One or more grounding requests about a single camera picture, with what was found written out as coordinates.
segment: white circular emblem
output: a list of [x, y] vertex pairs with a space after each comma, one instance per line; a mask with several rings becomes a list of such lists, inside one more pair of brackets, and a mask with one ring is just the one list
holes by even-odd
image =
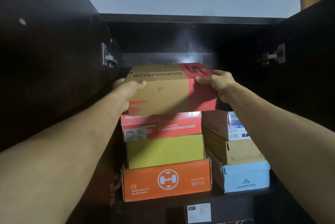
[[177, 186], [179, 181], [179, 176], [176, 171], [172, 169], [166, 169], [158, 175], [158, 185], [162, 189], [173, 189]]

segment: cabinet hinge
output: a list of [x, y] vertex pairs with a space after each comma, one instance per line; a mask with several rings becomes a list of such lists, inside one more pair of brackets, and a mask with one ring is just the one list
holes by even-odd
[[101, 53], [103, 57], [103, 65], [113, 68], [114, 65], [118, 64], [115, 57], [108, 53], [107, 47], [104, 43], [101, 43]]
[[273, 54], [263, 54], [260, 62], [263, 66], [270, 64], [282, 64], [285, 62], [285, 44], [280, 44]]

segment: person's right hand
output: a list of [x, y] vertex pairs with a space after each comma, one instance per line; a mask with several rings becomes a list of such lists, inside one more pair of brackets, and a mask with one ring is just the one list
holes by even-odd
[[227, 103], [226, 94], [228, 89], [237, 84], [230, 72], [224, 72], [220, 70], [213, 70], [215, 75], [208, 78], [196, 77], [195, 81], [200, 84], [211, 84], [211, 86], [219, 92], [218, 97], [221, 101]]

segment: yellow shoe box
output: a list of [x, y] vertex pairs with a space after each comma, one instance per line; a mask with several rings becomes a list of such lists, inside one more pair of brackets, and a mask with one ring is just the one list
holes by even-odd
[[205, 127], [202, 128], [202, 134], [206, 148], [223, 164], [237, 165], [265, 160], [251, 139], [228, 141]]
[[202, 134], [127, 142], [128, 169], [203, 160]]

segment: forearm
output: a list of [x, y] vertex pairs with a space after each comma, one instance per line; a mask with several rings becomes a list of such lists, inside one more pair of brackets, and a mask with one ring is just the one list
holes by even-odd
[[2, 152], [0, 222], [66, 222], [123, 109], [124, 99], [112, 92], [81, 113]]
[[317, 222], [335, 218], [335, 133], [239, 84], [226, 96], [286, 188]]

